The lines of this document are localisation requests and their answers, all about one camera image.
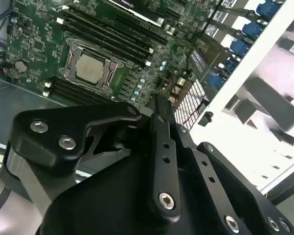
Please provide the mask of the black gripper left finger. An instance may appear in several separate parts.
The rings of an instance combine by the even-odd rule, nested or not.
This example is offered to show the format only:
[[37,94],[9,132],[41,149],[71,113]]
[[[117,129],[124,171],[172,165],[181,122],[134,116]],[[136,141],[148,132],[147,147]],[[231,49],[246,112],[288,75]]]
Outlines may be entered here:
[[149,161],[150,199],[164,220],[181,214],[176,144],[153,98],[146,116],[126,102],[24,111],[14,117],[4,157],[45,216],[65,191],[128,157]]

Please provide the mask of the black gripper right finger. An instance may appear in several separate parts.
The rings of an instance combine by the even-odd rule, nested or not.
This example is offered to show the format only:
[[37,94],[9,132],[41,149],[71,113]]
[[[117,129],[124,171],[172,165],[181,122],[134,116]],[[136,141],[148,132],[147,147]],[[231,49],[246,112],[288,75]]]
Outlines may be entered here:
[[201,209],[205,235],[294,235],[294,226],[214,145],[195,145],[164,100],[164,117],[177,142],[178,160]]

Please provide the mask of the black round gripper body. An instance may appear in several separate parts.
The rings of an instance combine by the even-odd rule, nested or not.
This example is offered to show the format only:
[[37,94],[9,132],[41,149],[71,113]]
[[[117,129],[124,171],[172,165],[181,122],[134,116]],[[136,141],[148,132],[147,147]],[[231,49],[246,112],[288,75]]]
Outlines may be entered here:
[[49,207],[43,235],[222,235],[224,224],[196,174],[190,149],[178,153],[181,215],[160,217],[150,199],[149,161],[121,160],[62,193]]

